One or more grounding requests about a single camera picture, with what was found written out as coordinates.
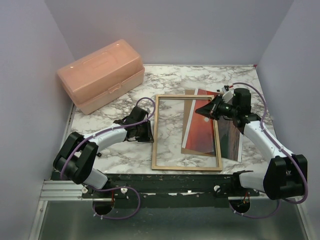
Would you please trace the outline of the wooden picture frame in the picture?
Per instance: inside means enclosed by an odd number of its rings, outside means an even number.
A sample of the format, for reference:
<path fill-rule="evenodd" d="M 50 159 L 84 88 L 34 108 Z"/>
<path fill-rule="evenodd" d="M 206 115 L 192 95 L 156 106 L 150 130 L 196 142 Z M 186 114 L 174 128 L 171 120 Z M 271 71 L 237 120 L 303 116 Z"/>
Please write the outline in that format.
<path fill-rule="evenodd" d="M 207 171 L 207 172 L 221 172 L 223 170 L 223 162 L 221 155 L 221 145 L 219 138 L 218 122 L 213 120 L 213 136 L 215 146 L 215 158 L 216 167 L 189 167 L 189 166 L 161 166 L 157 165 L 157 153 L 158 153 L 158 129 L 159 129 L 159 111 L 160 111 L 160 100 L 210 100 L 214 99 L 214 95 L 190 95 L 190 94 L 157 94 L 155 96 L 155 107 L 154 107 L 154 128 L 153 138 L 154 142 L 152 145 L 152 159 L 151 169 L 162 170 L 162 171 Z"/>

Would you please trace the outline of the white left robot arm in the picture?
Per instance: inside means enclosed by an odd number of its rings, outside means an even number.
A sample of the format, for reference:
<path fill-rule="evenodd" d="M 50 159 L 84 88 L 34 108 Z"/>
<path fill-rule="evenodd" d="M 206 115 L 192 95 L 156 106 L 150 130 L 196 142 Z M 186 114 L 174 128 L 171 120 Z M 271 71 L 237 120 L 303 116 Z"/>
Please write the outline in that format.
<path fill-rule="evenodd" d="M 146 110 L 135 106 L 128 116 L 115 120 L 101 131 L 89 135 L 71 133 L 53 161 L 54 169 L 60 172 L 61 178 L 77 185 L 89 185 L 99 197 L 107 197 L 111 191 L 108 177 L 94 168 L 98 153 L 125 141 L 152 143 L 154 139 L 148 116 Z"/>

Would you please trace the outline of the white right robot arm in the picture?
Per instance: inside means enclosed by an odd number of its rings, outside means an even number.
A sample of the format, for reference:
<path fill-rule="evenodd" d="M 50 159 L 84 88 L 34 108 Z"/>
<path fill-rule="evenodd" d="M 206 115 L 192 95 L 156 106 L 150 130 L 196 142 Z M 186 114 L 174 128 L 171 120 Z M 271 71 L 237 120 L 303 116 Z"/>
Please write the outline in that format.
<path fill-rule="evenodd" d="M 306 197 L 308 161 L 302 154 L 294 154 L 284 147 L 265 127 L 262 118 L 252 112 L 251 93 L 246 88 L 230 90 L 224 86 L 223 94 L 214 97 L 195 112 L 209 119 L 226 117 L 240 133 L 251 140 L 267 160 L 262 171 L 244 170 L 233 174 L 230 191 L 241 196 L 248 189 L 265 193 L 271 200 Z"/>

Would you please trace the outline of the pink plastic storage box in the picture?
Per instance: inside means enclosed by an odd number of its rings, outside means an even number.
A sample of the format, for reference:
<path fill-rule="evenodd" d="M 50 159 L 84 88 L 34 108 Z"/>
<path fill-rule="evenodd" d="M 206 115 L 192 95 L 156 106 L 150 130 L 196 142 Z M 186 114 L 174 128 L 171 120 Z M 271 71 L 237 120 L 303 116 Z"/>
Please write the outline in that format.
<path fill-rule="evenodd" d="M 142 57 L 123 39 L 57 71 L 75 106 L 89 115 L 144 81 Z"/>

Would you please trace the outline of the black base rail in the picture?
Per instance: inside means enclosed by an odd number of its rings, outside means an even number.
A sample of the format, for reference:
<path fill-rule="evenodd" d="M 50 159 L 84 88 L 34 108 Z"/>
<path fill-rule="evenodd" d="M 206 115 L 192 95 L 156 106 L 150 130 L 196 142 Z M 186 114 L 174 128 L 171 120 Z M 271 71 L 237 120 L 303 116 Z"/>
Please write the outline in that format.
<path fill-rule="evenodd" d="M 230 174 L 108 174 L 101 190 L 88 184 L 82 199 L 97 209 L 227 208 L 229 202 L 259 196 L 235 186 Z"/>

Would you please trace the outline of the aluminium extrusion rail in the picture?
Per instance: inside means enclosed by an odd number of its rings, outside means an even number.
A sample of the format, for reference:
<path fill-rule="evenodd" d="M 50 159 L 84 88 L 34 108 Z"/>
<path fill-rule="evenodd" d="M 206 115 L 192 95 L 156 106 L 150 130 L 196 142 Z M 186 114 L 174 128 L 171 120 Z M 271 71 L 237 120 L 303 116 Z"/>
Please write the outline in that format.
<path fill-rule="evenodd" d="M 66 180 L 44 181 L 39 199 L 41 201 L 81 201 L 82 187 Z"/>

